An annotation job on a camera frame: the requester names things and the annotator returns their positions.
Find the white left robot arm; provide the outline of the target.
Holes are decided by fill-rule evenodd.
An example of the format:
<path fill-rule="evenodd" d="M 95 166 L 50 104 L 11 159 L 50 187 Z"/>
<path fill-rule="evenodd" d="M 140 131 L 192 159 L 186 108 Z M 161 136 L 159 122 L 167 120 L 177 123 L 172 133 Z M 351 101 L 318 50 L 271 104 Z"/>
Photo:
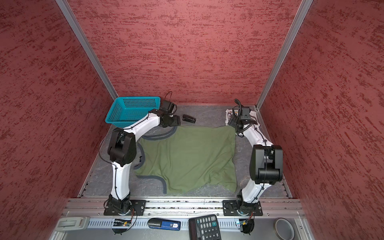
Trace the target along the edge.
<path fill-rule="evenodd" d="M 113 167 L 113 185 L 107 200 L 106 209 L 125 216 L 134 213 L 130 201 L 129 176 L 131 164 L 137 155 L 137 140 L 151 129 L 161 126 L 177 127 L 181 125 L 176 115 L 178 107 L 170 101 L 160 103 L 158 109 L 152 109 L 140 120 L 125 128 L 116 128 L 111 132 L 107 153 L 108 164 Z"/>

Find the green tank top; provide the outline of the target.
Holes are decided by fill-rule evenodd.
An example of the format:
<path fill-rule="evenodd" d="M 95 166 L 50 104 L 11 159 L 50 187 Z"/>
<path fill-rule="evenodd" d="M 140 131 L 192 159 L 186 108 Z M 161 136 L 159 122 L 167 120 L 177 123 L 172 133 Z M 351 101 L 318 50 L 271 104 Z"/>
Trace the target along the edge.
<path fill-rule="evenodd" d="M 183 194 L 205 185 L 237 188 L 233 157 L 235 130 L 180 126 L 159 135 L 143 136 L 138 142 L 139 178 L 162 182 L 164 194 Z"/>

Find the small black stapler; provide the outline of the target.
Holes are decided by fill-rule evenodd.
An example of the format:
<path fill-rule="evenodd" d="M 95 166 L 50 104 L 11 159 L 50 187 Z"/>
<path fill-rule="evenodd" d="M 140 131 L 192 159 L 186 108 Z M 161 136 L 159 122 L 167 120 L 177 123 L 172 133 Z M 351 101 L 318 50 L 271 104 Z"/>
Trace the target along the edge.
<path fill-rule="evenodd" d="M 183 115 L 183 121 L 195 124 L 196 123 L 196 118 L 189 116 L 189 115 Z"/>

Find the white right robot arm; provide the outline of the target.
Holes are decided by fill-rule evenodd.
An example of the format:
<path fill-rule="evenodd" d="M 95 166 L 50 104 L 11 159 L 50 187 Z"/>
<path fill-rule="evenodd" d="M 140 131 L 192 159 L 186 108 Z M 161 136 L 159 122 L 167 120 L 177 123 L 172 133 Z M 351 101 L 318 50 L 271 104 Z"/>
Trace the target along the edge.
<path fill-rule="evenodd" d="M 283 178 L 282 147 L 274 145 L 264 136 L 257 118 L 248 107 L 226 110 L 226 125 L 234 127 L 237 134 L 247 138 L 253 147 L 249 165 L 250 180 L 237 195 L 236 210 L 241 216 L 253 213 L 261 216 L 261 196 Z"/>

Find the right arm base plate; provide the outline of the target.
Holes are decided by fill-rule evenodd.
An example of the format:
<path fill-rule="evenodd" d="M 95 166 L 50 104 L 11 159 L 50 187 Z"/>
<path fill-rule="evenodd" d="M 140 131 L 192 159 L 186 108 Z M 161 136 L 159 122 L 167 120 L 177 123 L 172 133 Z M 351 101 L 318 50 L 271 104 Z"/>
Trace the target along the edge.
<path fill-rule="evenodd" d="M 238 203 L 235 200 L 224 200 L 222 204 L 224 216 L 250 217 L 251 214 L 256 217 L 263 216 L 260 202 L 251 204 L 246 202 Z"/>

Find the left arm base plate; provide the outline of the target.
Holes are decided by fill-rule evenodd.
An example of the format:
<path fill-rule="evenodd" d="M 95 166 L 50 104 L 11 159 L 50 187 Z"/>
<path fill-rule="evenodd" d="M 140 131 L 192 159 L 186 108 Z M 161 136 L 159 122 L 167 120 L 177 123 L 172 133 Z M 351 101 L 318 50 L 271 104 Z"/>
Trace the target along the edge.
<path fill-rule="evenodd" d="M 146 200 L 117 200 L 108 199 L 105 204 L 104 216 L 142 216 Z"/>

